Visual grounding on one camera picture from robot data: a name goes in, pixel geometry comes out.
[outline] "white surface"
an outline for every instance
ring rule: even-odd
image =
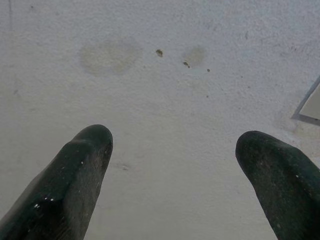
[[[317,86],[308,98],[300,113],[307,117],[320,120],[320,85]]]
[[[291,120],[320,74],[319,16],[316,0],[0,1],[0,216],[103,124],[87,240],[275,240],[235,144],[260,130],[319,163],[320,127]]]

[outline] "white wall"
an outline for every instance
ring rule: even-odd
[[[320,127],[290,119],[320,75],[319,16],[317,0],[0,1],[0,216],[103,124],[87,240],[275,240],[235,144],[260,130],[320,163]]]

